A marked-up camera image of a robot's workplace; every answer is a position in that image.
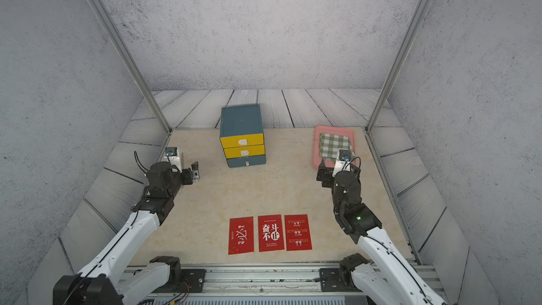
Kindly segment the yellow bottom drawer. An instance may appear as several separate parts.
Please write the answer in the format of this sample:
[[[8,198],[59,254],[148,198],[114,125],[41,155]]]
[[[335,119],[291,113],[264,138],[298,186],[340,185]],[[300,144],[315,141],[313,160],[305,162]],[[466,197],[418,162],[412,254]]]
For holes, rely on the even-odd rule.
[[[224,154],[227,159],[265,155],[265,146],[261,144],[236,148],[225,148]]]

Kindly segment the yellow drawer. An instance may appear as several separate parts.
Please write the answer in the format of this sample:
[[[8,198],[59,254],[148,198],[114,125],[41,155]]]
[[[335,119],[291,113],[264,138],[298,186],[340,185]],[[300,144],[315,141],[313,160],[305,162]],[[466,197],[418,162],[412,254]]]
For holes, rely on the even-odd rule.
[[[238,136],[224,136],[224,137],[221,136],[220,142],[224,149],[262,145],[264,144],[264,135],[263,133],[259,133],[259,134],[245,134],[245,135],[238,135]]]
[[[225,148],[224,154],[227,159],[265,155],[265,146],[261,144],[236,148]]]

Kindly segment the yellow top drawer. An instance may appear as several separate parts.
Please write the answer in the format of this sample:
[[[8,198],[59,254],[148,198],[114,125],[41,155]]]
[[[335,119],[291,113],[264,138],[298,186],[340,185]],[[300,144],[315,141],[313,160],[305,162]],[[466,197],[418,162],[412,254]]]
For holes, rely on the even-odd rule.
[[[224,149],[262,145],[264,144],[264,135],[263,133],[259,133],[259,134],[245,134],[245,135],[238,135],[238,136],[224,136],[224,137],[221,136],[220,142]]]

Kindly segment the teal bottom drawer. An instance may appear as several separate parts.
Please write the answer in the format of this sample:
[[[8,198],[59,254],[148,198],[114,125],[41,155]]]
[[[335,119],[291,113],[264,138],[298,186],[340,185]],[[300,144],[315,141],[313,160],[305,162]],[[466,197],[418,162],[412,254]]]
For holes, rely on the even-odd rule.
[[[248,166],[254,166],[254,165],[265,165],[265,163],[266,163],[265,155],[254,155],[254,156],[247,156],[247,157],[242,157],[242,158],[227,159],[227,164],[228,164],[228,167],[230,168],[248,167]]]

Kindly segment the teal drawer cabinet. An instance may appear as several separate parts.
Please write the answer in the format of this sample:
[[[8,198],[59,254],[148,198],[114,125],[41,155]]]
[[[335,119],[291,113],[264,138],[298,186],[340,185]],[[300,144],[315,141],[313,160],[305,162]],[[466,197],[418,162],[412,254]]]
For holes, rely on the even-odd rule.
[[[220,137],[263,133],[263,120],[259,104],[223,107],[220,119]]]

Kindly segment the red postcard english text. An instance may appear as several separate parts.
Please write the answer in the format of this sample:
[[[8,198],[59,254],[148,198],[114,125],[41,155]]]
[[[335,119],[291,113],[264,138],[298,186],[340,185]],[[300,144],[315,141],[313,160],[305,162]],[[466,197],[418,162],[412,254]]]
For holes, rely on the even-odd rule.
[[[309,217],[307,215],[285,216],[285,240],[287,251],[312,250]]]

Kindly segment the red postcard chinese text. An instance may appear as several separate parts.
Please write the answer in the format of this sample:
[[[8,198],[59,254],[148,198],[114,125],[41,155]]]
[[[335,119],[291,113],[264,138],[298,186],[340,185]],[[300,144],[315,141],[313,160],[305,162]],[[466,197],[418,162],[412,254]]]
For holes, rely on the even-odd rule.
[[[258,216],[258,248],[260,252],[285,249],[281,215]]]

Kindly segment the red postcard must text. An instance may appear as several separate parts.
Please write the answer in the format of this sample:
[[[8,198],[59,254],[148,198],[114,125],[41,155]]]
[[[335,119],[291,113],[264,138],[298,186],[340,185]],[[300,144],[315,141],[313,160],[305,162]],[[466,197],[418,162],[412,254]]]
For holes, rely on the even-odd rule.
[[[228,254],[237,255],[254,252],[253,217],[230,219]]]

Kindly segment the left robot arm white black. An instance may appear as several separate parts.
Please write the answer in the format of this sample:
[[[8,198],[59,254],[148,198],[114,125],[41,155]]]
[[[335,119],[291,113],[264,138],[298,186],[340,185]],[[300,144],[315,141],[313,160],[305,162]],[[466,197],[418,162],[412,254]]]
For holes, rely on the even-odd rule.
[[[180,169],[172,162],[156,162],[146,176],[148,186],[125,225],[76,275],[60,278],[53,288],[53,304],[139,304],[157,289],[189,292],[180,260],[173,256],[158,256],[142,271],[121,279],[145,241],[166,220],[182,186],[199,180],[198,163]]]

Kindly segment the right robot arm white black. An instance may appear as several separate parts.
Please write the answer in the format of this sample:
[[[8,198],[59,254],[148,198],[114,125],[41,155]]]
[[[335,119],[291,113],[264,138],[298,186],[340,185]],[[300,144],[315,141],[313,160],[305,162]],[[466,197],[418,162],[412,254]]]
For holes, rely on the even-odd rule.
[[[374,304],[446,304],[392,242],[382,223],[361,201],[359,168],[318,168],[316,180],[331,189],[333,213],[344,234],[369,258],[352,254],[340,261],[345,288],[357,289]]]

